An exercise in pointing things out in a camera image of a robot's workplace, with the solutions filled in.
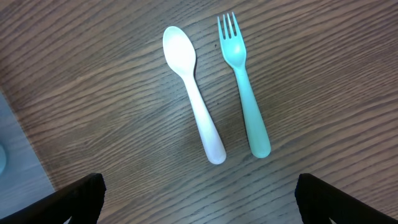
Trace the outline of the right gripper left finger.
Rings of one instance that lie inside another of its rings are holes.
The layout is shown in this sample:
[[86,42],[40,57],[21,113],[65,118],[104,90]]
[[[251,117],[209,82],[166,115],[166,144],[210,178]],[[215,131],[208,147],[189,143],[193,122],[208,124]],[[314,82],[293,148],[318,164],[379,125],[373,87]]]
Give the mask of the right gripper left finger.
[[106,186],[100,173],[91,173],[16,213],[1,219],[14,223],[96,223]]

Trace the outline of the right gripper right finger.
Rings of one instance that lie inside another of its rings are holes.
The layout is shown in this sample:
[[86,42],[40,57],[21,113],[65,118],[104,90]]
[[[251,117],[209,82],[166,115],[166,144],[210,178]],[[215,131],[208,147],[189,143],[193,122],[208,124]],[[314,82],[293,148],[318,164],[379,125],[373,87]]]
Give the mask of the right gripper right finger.
[[396,219],[309,173],[299,175],[295,199],[304,224],[397,224]]

